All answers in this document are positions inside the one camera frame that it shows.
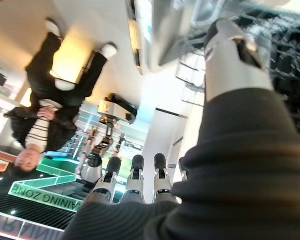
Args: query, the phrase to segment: black pants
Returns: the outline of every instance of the black pants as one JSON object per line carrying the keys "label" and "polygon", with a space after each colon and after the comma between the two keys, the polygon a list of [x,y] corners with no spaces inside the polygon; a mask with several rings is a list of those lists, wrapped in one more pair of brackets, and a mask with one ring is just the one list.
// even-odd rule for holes
{"label": "black pants", "polygon": [[32,91],[40,99],[51,99],[62,106],[80,106],[84,99],[91,96],[93,87],[98,80],[107,59],[95,53],[90,68],[83,73],[80,82],[74,89],[61,91],[54,85],[54,77],[50,75],[53,56],[59,50],[61,41],[53,33],[48,33],[41,49],[25,68]]}

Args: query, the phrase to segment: white sneaker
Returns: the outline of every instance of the white sneaker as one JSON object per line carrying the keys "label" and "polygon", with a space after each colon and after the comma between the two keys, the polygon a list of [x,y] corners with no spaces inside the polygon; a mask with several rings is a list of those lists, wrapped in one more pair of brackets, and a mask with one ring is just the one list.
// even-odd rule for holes
{"label": "white sneaker", "polygon": [[46,20],[45,20],[45,26],[49,30],[49,32],[54,33],[59,38],[62,38],[61,37],[61,31],[60,31],[58,25],[56,24],[56,22],[53,19],[47,17]]}
{"label": "white sneaker", "polygon": [[99,53],[101,53],[103,56],[105,56],[107,59],[110,59],[112,56],[117,54],[117,47],[113,42],[108,42],[106,45],[104,45],[100,50]]}

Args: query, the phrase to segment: black hair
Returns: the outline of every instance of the black hair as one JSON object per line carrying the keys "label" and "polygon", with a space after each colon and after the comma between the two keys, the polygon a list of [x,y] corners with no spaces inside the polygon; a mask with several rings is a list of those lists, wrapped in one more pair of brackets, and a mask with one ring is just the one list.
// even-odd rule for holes
{"label": "black hair", "polygon": [[35,168],[31,171],[24,171],[19,166],[14,166],[14,164],[10,164],[8,166],[8,174],[14,179],[27,179],[31,177],[35,172]]}

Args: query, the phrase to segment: green sign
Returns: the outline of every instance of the green sign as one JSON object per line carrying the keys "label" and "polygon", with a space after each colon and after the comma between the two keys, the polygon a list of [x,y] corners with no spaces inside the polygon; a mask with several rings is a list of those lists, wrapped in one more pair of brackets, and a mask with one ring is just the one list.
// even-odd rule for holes
{"label": "green sign", "polygon": [[74,212],[77,212],[83,203],[83,201],[72,197],[25,186],[19,182],[12,185],[9,194]]}

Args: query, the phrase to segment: black jacket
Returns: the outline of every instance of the black jacket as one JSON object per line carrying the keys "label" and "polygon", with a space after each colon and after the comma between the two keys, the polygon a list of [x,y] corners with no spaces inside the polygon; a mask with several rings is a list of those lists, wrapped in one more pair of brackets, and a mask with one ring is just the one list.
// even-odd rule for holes
{"label": "black jacket", "polygon": [[[11,119],[13,137],[25,147],[25,138],[37,120],[40,109],[39,99],[35,94],[30,96],[30,107],[15,107],[5,114]],[[79,112],[79,106],[62,107],[55,112],[54,119],[48,128],[47,146],[44,151],[57,151],[69,141],[76,132],[73,119]]]}

